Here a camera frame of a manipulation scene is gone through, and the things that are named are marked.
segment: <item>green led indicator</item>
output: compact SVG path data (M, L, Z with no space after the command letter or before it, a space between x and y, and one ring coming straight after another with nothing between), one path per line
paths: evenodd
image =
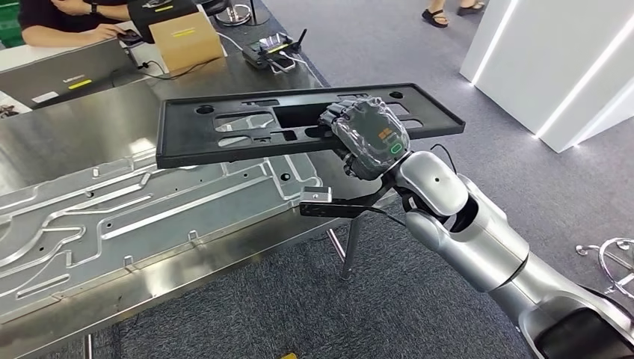
M391 152L393 155L395 155L395 154L397 154L397 153L401 152L401 150L403 150L403 145L402 145L402 144L399 144L399 143L396 143L396 144L392 145L392 147L390 148L390 152Z

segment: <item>gray carpet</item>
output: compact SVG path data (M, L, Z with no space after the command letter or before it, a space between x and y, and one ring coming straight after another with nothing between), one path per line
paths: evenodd
M634 122L557 155L458 75L477 16L449 12L450 26L436 29L421 22L420 0L303 1L301 11L292 0L265 3L290 34L309 29L304 51L333 86L416 82L462 117L466 132L439 140L458 170L538 256L579 283L606 285L574 245L634 233ZM99 332L95 358L528 357L486 295L384 218L365 223L352 281L338 280L328 241L308 241ZM49 357L78 358L78 348Z

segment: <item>white pillar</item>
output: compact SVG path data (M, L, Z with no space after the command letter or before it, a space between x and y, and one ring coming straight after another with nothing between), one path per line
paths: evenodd
M634 1L490 0L461 74L566 150L634 117Z

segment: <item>table leg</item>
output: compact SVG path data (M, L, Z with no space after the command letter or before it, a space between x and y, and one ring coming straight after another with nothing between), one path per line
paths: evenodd
M93 335L84 337L84 359L93 359Z
M343 269L341 271L341 279L343 280L350 279L350 273L352 273L352 263L354 262L354 254L357 252L357 243L359 241L360 229L361 223L359 217L356 217L352 221L350 221L350 229L348 230L348 244L345 251L343 250L343 246L341 246L341 243L339 242L335 231L332 229L326 231L330 242L335 247L337 255L343 262Z
M345 248L345 259L343 261L343 270L341 271L341 279L350 279L352 273L352 263L354 255L357 252L357 243L359 241L359 232L361 231L360 217L353 218L350 221L350 229L348 230L348 245Z

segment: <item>chrome stool base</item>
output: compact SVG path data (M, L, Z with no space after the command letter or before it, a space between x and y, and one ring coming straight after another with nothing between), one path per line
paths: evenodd
M621 249L622 251L628 251L631 247L631 244L634 244L634 240L627 238L613 238L605 241L601 246L598 245L577 245L575 250L580 256L587 256L589 251L597 251L599 252L599 264L601 265L601 269L605 272L606 276L612 282L612 285L606 289L604 294L612 294L613 292L619 291L626 297L630 299L634 299L634 295L630 293L627 289L624 288L626 284L634 280L634 266L628 263L623 258L616 256L613 253L607 251L607 248L610 245L616 244L616 247ZM618 265L624 267L628 270L629 274L621 279L617 279L612 275L608 266L606 265L606 258L611 259Z
M251 8L243 4L233 5L225 11L215 14L214 18L221 25L239 26L251 19Z

